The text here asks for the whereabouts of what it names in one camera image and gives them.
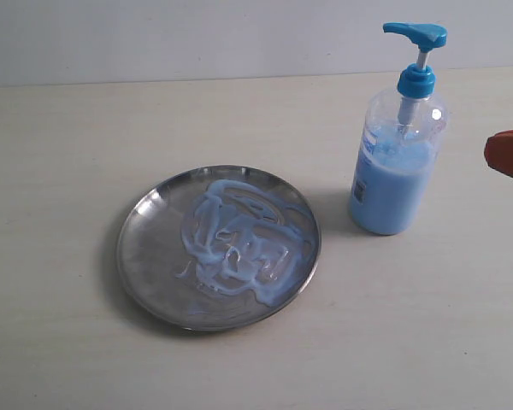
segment stainless steel plate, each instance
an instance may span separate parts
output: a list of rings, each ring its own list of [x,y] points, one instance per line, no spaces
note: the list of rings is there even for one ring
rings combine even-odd
[[[127,293],[160,319],[195,331],[248,325],[308,284],[321,234],[304,197],[248,167],[194,169],[146,194],[117,246]]]

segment clear plastic bottle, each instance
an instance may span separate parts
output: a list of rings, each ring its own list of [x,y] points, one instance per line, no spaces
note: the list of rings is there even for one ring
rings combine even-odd
[[[350,212],[362,228],[381,235],[404,231],[415,218],[448,121],[445,105],[433,94],[433,70],[425,64],[428,52],[445,44],[446,30],[403,23],[387,27],[407,35],[421,53],[418,63],[402,72],[397,89],[371,100],[365,118]],[[444,41],[436,35],[430,39],[430,30],[444,32]]]

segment blue lotion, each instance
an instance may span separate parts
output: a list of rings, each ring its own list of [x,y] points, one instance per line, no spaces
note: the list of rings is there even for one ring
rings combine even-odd
[[[362,144],[351,187],[352,218],[381,235],[407,229],[416,216],[433,160],[433,148],[426,142],[407,146],[378,142],[373,155]]]
[[[370,103],[351,187],[350,211],[362,228],[381,235],[407,229],[416,216],[439,151],[447,110],[433,93],[431,50],[446,44],[434,24],[386,23],[384,32],[409,38],[420,50],[416,64]]]
[[[252,290],[268,306],[297,284],[295,269],[315,255],[315,240],[300,220],[309,212],[239,181],[217,180],[196,198],[180,228],[191,267],[208,295]]]

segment white table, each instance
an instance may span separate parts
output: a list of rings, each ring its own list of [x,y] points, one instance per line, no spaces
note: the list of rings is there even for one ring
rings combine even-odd
[[[0,410],[513,410],[513,68],[439,72],[452,123],[396,237],[346,214],[367,101],[396,73],[0,89]],[[121,293],[118,228],[139,195],[234,163],[310,200],[304,293],[206,337]]]

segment white wall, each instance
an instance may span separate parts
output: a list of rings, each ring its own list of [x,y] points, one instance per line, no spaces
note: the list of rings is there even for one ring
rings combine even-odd
[[[513,0],[0,0],[0,85],[400,70],[386,21],[445,25],[436,68],[513,65]]]

